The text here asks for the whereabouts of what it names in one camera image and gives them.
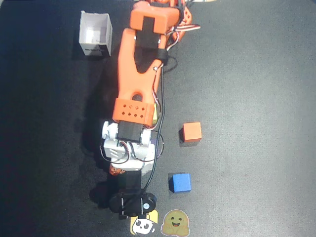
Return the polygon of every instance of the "wire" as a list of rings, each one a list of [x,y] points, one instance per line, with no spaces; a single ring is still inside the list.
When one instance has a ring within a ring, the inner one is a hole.
[[[101,144],[100,144],[100,152],[101,152],[101,156],[102,156],[102,158],[104,159],[104,160],[106,160],[106,161],[108,161],[108,162],[110,162],[110,163],[112,163],[112,164],[124,164],[124,163],[126,163],[126,162],[128,162],[129,161],[129,159],[130,159],[130,157],[131,157],[131,152],[130,152],[130,150],[129,150],[129,148],[128,148],[128,146],[127,146],[127,143],[126,142],[124,142],[124,141],[120,141],[120,143],[124,146],[124,148],[125,148],[125,154],[120,158],[120,159],[122,159],[126,154],[127,154],[127,159],[125,160],[125,161],[123,161],[123,162],[113,162],[113,161],[111,161],[111,160],[109,160],[109,159],[106,159],[105,158],[105,156],[104,156],[104,153],[103,153],[103,146],[102,146],[102,141],[103,141],[104,139],[101,139]]]
[[[160,104],[159,99],[158,99],[158,97],[157,97],[157,94],[156,94],[156,92],[155,92],[155,82],[156,82],[156,78],[157,78],[158,69],[159,69],[159,68],[162,68],[162,67],[163,67],[163,63],[161,63],[161,64],[159,65],[159,67],[154,67],[154,68],[153,68],[153,69],[155,70],[155,78],[154,78],[153,86],[152,86],[152,94],[153,94],[155,103],[156,103],[156,104],[158,105],[158,107],[159,107],[158,119],[160,118],[160,115],[161,115],[161,104]],[[154,130],[154,129],[157,127],[157,125],[158,125],[158,123],[156,123],[156,124],[155,124],[154,126],[152,126],[152,127],[146,126],[146,128],[147,128],[148,130]]]
[[[160,137],[161,128],[162,128],[162,122],[163,122],[164,113],[165,113],[165,110],[164,110],[164,106],[165,106],[165,104],[164,104],[164,90],[163,89],[164,89],[164,87],[163,87],[163,68],[162,68],[161,69],[161,102],[162,102],[162,108],[161,108],[161,118],[160,118],[160,121],[159,121],[159,128],[158,128],[158,131],[157,131],[157,137]],[[155,158],[154,158],[153,168],[152,168],[152,171],[150,173],[150,176],[149,176],[149,179],[148,179],[146,185],[144,186],[143,189],[140,190],[140,192],[138,194],[136,194],[134,197],[130,198],[129,200],[127,200],[123,204],[121,211],[124,211],[126,209],[126,207],[128,207],[133,202],[135,202],[147,190],[147,187],[149,186],[150,182],[152,181],[154,173],[155,173],[156,164],[157,164],[158,147],[159,147],[159,139],[157,140],[157,145],[156,145],[156,149],[155,149],[155,156],[154,156]]]
[[[161,155],[162,155],[162,153],[163,153],[163,150],[164,150],[164,140],[163,140],[163,137],[162,137],[161,134],[160,134],[159,139],[160,139],[160,138],[161,138],[161,142],[162,142],[162,148],[161,148],[161,150],[160,150],[159,155],[157,156],[157,159],[158,159],[159,157],[161,157]],[[141,161],[141,162],[152,162],[152,161],[154,161],[154,159],[151,159],[151,160],[142,160],[142,159],[139,159],[139,158],[136,156],[136,154],[135,154],[135,150],[134,150],[133,144],[130,142],[129,145],[130,145],[130,147],[132,148],[132,153],[133,153],[133,156],[135,157],[135,159],[137,159],[137,160],[139,160],[139,161]]]

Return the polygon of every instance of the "white paper box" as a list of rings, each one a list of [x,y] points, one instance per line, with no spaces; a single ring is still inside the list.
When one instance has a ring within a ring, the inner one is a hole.
[[[110,56],[112,32],[109,14],[81,11],[79,43],[85,55]]]

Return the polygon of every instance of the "sticker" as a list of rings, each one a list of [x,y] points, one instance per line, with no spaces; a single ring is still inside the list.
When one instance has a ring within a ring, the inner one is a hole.
[[[138,217],[130,218],[130,232],[132,235],[147,235],[155,232],[155,225],[158,223],[158,212],[153,210],[147,214],[146,219]]]
[[[163,219],[161,233],[165,236],[189,236],[189,218],[186,213],[181,210],[172,210],[168,212]]]

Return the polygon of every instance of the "small cube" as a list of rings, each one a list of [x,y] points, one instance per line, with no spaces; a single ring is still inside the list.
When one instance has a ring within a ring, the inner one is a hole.
[[[190,174],[174,174],[173,188],[175,193],[191,191],[191,175]]]
[[[202,129],[200,122],[189,122],[183,124],[183,141],[199,142],[202,139]]]

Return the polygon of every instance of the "cable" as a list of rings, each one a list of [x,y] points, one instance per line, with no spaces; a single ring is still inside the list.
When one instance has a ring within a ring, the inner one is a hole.
[[[128,148],[128,146],[127,146],[127,143],[126,142],[123,142],[123,141],[120,141],[120,143],[124,146],[124,148],[125,148],[125,154],[120,158],[120,159],[122,159],[125,155],[126,155],[126,153],[127,153],[127,159],[125,160],[125,161],[123,161],[123,162],[112,162],[110,159],[106,159],[105,158],[105,156],[104,156],[104,153],[103,153],[103,146],[102,146],[102,141],[103,141],[104,139],[101,139],[101,144],[100,144],[100,152],[101,152],[101,156],[102,156],[102,158],[104,159],[104,160],[106,160],[106,161],[108,161],[108,162],[110,162],[110,163],[112,163],[112,164],[124,164],[124,163],[126,163],[126,162],[128,162],[128,160],[130,159],[130,156],[131,156],[131,152],[130,152],[130,150],[129,150],[129,148]]]
[[[159,155],[157,156],[157,159],[158,159],[159,157],[161,157],[161,155],[162,155],[162,153],[163,153],[163,150],[164,150],[164,140],[163,140],[163,137],[162,137],[161,134],[160,134],[159,139],[160,139],[160,138],[161,138],[161,142],[162,142],[162,148],[161,148],[161,150],[160,150]],[[137,159],[137,160],[139,160],[139,161],[141,161],[141,162],[152,162],[152,161],[154,161],[154,159],[151,159],[151,160],[142,160],[142,159],[139,159],[139,158],[136,156],[136,154],[135,154],[135,150],[134,150],[133,144],[132,144],[131,142],[129,142],[129,145],[130,145],[130,147],[132,148],[132,153],[133,153],[135,159]]]
[[[163,68],[161,69],[161,102],[162,102],[162,108],[161,108],[161,118],[159,121],[159,128],[157,131],[157,137],[160,137],[161,134],[161,128],[162,128],[162,122],[164,119],[164,87],[163,87]],[[144,192],[147,190],[147,187],[149,186],[150,182],[153,179],[154,173],[155,173],[155,169],[156,169],[156,164],[157,164],[157,153],[158,153],[158,147],[159,147],[159,139],[157,140],[157,145],[156,145],[156,149],[155,149],[155,159],[154,159],[154,163],[153,163],[153,169],[150,173],[149,179],[146,183],[146,185],[144,186],[143,189],[140,190],[140,192],[138,194],[136,194],[134,197],[130,198],[129,200],[127,200],[124,204],[123,207],[121,209],[121,211],[124,211],[126,209],[126,207],[128,207],[129,205],[131,205],[133,202],[135,202],[139,197],[141,197],[141,195],[144,194]]]

